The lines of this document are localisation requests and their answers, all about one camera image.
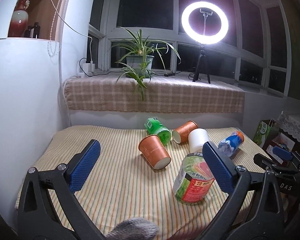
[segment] red vase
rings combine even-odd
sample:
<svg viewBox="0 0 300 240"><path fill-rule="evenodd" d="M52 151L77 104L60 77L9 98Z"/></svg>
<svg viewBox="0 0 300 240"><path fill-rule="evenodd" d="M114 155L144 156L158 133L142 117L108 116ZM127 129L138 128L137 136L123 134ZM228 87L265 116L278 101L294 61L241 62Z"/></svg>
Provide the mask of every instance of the red vase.
<svg viewBox="0 0 300 240"><path fill-rule="evenodd" d="M29 0L18 0L17 6L12 14L8 37L22 37L23 32L28 26Z"/></svg>

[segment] cord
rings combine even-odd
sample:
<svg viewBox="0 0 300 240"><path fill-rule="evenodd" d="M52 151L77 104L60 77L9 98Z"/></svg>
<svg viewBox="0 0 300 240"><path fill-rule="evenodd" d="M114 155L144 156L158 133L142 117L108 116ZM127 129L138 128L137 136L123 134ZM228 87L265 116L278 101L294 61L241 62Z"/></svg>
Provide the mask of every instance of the cord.
<svg viewBox="0 0 300 240"><path fill-rule="evenodd" d="M82 35L82 36L84 36L84 37L87 37L87 38L90 38L91 39L91 41L90 41L90 57L91 57L91 64L93 64L93 61L92 61L92 50L91 50L91 44L92 44L92 37L90 37L90 36L87 36L87 35L84 35L84 34L82 34L82 33L79 33L79 32L77 32L76 30L74 30L73 28L71 28L70 27L70 25L68 24L68 23L66 23L65 22L65 20L60 16L60 14L58 13L58 10L57 10L57 8L56 8L56 6L54 5L54 3L53 3L53 0L51 0L51 2L52 2L52 5L53 5L53 7L54 7L54 9L55 9L55 11L56 11L56 13L58 14L58 16L60 17L60 19L71 29L71 30L73 30L74 32L76 32L76 33L78 33L78 34L80 34L80 35Z"/></svg>
<svg viewBox="0 0 300 240"><path fill-rule="evenodd" d="M164 74L163 74L163 75L158 75L158 74L156 74L155 72L154 72L154 74L155 74L156 76L160 76L160 77L163 77L163 76L164 76Z"/></svg>
<svg viewBox="0 0 300 240"><path fill-rule="evenodd" d="M72 123L71 123L70 110L69 110L69 105L68 105L68 103L67 103L65 91L66 91L66 85L67 85L67 82L68 82L71 78L72 78L72 77L67 78L67 79L64 81L64 83L62 84L62 85L63 85L63 87L62 87L62 89L63 89L63 94L62 94L62 95L63 95L63 100L64 100L64 106L66 107L66 112L67 112L67 115L68 115L68 119L66 120L68 127L71 127L71 126L72 126Z"/></svg>
<svg viewBox="0 0 300 240"><path fill-rule="evenodd" d="M190 74L188 75L188 79L193 80L194 74L195 74L195 73L190 73Z"/></svg>
<svg viewBox="0 0 300 240"><path fill-rule="evenodd" d="M83 59L87 59L86 57L83 57L82 59L79 60L79 67L81 68L81 70L85 73L85 71L82 69L81 67L81 60ZM99 76L99 75L108 75L109 73L123 73L124 71L109 71L108 73L99 73L99 74L96 74L96 75L93 75L93 76L90 76L88 75L87 73L85 73L85 75L87 77L95 77L95 76Z"/></svg>
<svg viewBox="0 0 300 240"><path fill-rule="evenodd" d="M58 4L57 4L57 8L56 9L59 8L60 2L61 2L61 0L58 0ZM50 40L52 40L52 30L53 30L54 21L56 19L56 14L57 14L57 11L55 11L54 15L53 15L53 20L52 20L51 29L50 29Z"/></svg>

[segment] plaid cloth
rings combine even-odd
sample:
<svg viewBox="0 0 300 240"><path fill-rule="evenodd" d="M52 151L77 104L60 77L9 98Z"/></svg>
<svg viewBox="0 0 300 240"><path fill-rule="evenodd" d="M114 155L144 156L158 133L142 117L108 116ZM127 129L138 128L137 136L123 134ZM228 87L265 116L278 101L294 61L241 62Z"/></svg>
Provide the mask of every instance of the plaid cloth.
<svg viewBox="0 0 300 240"><path fill-rule="evenodd" d="M188 76L154 76L145 81L142 101L137 82L118 73L66 82L65 97L70 110L148 113L242 113L244 91L215 81L192 82Z"/></svg>

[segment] white paper cup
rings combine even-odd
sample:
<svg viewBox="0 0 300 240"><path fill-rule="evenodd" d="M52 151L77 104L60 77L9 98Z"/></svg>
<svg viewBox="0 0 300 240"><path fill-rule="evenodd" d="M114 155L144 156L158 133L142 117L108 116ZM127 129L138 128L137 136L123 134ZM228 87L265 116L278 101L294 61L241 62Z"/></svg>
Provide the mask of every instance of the white paper cup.
<svg viewBox="0 0 300 240"><path fill-rule="evenodd" d="M205 129L194 129L188 137L190 153L202 152L203 145L210 141L209 135Z"/></svg>

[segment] spider plant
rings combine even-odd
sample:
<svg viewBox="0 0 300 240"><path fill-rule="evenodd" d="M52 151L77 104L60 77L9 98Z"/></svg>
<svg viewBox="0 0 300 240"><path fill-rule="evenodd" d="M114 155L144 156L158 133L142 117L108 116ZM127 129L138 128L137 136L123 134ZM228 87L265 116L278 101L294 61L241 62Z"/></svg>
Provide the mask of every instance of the spider plant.
<svg viewBox="0 0 300 240"><path fill-rule="evenodd" d="M139 87L139 90L140 90L140 93L142 96L142 100L144 100L143 89L147 89L147 87L144 84L143 80L145 78L150 78L150 81L151 81L151 73L152 73L152 71L147 68L148 65L151 63L150 60L147 60L147 56L157 53L160 57L160 60L162 62L164 69L166 69L166 67L165 67L165 64L164 64L163 58L162 58L162 50L167 50L167 52L168 52L168 49L170 47L171 50L173 50L175 52L175 54L177 55L177 57L179 59L180 59L180 56L179 56L177 50L171 44L169 44L165 41L150 40L149 36L146 37L145 39L143 39L141 29L135 34L132 31L128 30L127 28L124 28L124 27L120 27L120 28L123 28L124 30L126 30L131 35L131 39L130 40L128 40L128 39L122 40L122 41L127 42L127 44L116 44L113 46L113 47L119 46L120 48L126 49L128 51L127 54L125 54L121 59L119 59L116 62L116 63L124 65L124 67L122 68L124 73L121 76L119 76L117 81L124 75L134 78L138 83L138 87ZM163 44L167 45L167 47L158 48L157 46L154 46L153 43L157 43L157 44L163 43ZM139 55L140 57L142 57L141 64L138 69L134 69L131 66L122 62L126 57L128 57L130 55Z"/></svg>

